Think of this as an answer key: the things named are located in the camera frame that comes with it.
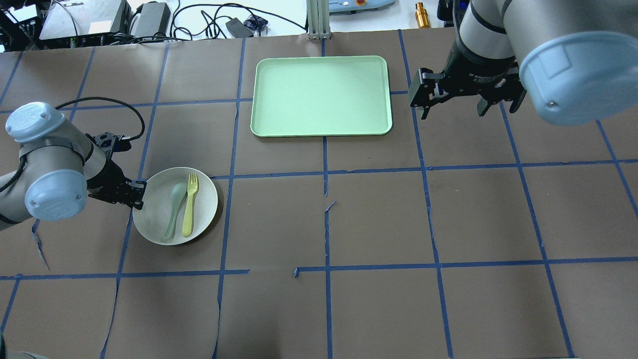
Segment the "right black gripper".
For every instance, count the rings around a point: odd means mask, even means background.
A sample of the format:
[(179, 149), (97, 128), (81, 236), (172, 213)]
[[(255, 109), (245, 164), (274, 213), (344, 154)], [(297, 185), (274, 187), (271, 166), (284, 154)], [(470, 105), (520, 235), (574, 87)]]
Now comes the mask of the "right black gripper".
[(499, 101), (511, 101), (513, 107), (519, 107), (527, 91), (518, 72), (513, 56), (483, 57), (456, 39), (442, 71), (419, 68), (410, 85), (410, 106), (419, 107), (421, 120), (428, 118), (433, 105), (456, 96), (480, 95), (479, 117), (485, 116)]

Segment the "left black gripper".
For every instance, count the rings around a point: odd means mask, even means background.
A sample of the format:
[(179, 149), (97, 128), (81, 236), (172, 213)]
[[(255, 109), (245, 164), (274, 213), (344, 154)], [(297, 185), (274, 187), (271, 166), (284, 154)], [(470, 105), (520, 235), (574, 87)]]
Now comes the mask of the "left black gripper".
[(132, 149), (131, 141), (134, 139), (117, 136), (110, 132), (98, 136), (89, 135), (87, 138), (95, 147), (93, 154), (105, 155), (105, 164), (102, 169), (95, 177), (87, 180), (88, 196), (111, 204), (119, 203), (142, 210), (146, 182), (127, 178), (120, 166), (112, 159), (114, 153)]

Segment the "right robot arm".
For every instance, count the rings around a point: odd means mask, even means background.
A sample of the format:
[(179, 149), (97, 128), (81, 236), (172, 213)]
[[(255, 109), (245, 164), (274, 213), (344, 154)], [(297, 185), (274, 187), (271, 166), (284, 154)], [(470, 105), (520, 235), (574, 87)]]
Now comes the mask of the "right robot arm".
[(456, 38), (445, 67), (417, 71), (410, 105), (479, 95), (479, 116), (529, 96), (547, 123), (576, 126), (637, 104), (635, 0), (441, 0)]

